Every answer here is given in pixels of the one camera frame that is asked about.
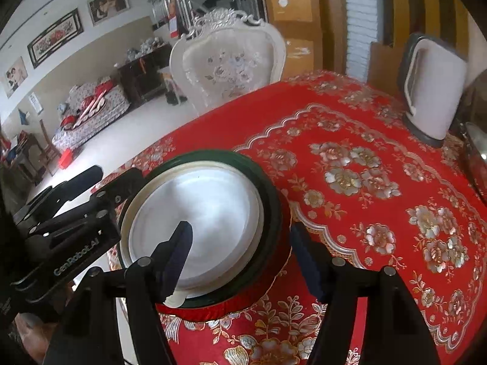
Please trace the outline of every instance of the white tiled floor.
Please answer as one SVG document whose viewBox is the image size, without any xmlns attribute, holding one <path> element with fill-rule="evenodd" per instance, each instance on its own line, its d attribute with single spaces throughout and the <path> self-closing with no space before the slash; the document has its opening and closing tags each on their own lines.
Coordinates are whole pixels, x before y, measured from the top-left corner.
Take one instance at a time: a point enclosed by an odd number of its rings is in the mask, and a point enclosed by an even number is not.
<svg viewBox="0 0 487 365">
<path fill-rule="evenodd" d="M 55 186 L 69 180 L 93 165 L 99 165 L 103 169 L 103 176 L 107 176 L 156 140 L 196 117 L 196 111 L 189 102 L 171 106 L 164 96 L 153 99 L 118 119 L 86 142 L 78 157 L 66 170 L 57 170 L 53 177 L 47 175 L 30 196 L 35 196 L 49 185 Z M 59 210 L 59 214 L 86 202 L 88 198 L 89 190 L 75 200 L 67 202 Z M 103 255 L 93 265 L 108 270 L 107 257 Z M 76 284 L 81 281 L 85 272 L 75 278 Z M 124 358 L 136 364 L 130 330 L 119 303 L 117 317 Z"/>
</svg>

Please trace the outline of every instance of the dark wooden sideboard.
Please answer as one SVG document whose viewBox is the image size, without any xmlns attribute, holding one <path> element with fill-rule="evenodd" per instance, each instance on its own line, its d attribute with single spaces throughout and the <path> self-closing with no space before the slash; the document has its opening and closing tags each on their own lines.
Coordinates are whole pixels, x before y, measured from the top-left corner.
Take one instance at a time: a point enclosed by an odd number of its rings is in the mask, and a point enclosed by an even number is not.
<svg viewBox="0 0 487 365">
<path fill-rule="evenodd" d="M 118 69 L 120 82 L 131 103 L 143 104 L 166 91 L 157 70 L 169 65 L 171 50 L 171 45 L 163 45 Z"/>
</svg>

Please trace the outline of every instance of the dark green bowl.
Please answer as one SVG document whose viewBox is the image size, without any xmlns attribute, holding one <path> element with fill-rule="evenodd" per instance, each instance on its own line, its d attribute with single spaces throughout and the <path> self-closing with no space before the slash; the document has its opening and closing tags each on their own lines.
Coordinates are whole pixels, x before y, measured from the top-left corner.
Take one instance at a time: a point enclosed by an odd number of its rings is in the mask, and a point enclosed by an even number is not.
<svg viewBox="0 0 487 365">
<path fill-rule="evenodd" d="M 145 179 L 149 182 L 172 167 L 195 161 L 226 163 L 242 172 L 255 185 L 261 197 L 264 206 L 264 228 L 262 230 L 261 240 L 254 255 L 233 280 L 215 291 L 195 298 L 186 299 L 180 308 L 201 308 L 221 303 L 232 298 L 251 285 L 260 276 L 261 272 L 265 269 L 267 262 L 271 259 L 282 229 L 281 201 L 279 200 L 279 194 L 276 188 L 261 167 L 244 155 L 226 150 L 194 151 L 179 155 L 164 162 L 152 170 Z M 125 202 L 118 222 L 120 228 L 127 208 L 134 197 L 135 195 L 127 199 Z M 117 246 L 118 253 L 120 254 L 120 244 Z M 123 264 L 122 257 L 119 256 L 118 258 L 122 267 L 125 268 L 126 266 Z"/>
</svg>

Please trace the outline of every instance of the white ornate chair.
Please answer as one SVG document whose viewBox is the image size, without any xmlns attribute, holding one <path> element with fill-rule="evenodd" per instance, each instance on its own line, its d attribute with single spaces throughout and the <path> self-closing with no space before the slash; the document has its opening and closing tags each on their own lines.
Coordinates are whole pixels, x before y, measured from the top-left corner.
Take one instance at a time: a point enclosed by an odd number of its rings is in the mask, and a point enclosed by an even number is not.
<svg viewBox="0 0 487 365">
<path fill-rule="evenodd" d="M 169 67 L 198 113 L 279 81 L 286 44 L 279 31 L 243 11 L 217 8 L 174 45 Z"/>
</svg>

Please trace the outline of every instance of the sofa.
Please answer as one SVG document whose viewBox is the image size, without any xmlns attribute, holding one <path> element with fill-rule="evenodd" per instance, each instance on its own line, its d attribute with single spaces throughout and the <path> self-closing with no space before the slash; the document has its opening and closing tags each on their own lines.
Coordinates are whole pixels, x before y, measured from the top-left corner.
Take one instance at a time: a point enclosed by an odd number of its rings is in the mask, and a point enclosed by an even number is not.
<svg viewBox="0 0 487 365">
<path fill-rule="evenodd" d="M 72 91 L 66 100 L 68 110 L 63 116 L 75 114 L 80 108 L 82 102 L 88 96 L 94 94 L 95 88 L 99 84 L 109 81 L 110 77 L 103 77 L 95 82 L 87 82 L 81 85 L 78 89 Z M 75 129 L 64 130 L 59 128 L 52 139 L 53 145 L 60 151 L 64 152 L 70 148 L 75 150 L 103 128 L 114 122 L 117 118 L 122 116 L 130 106 L 130 102 L 125 96 L 125 92 L 120 84 L 114 86 L 109 92 L 105 94 L 104 107 L 94 116 L 89 118 Z"/>
</svg>

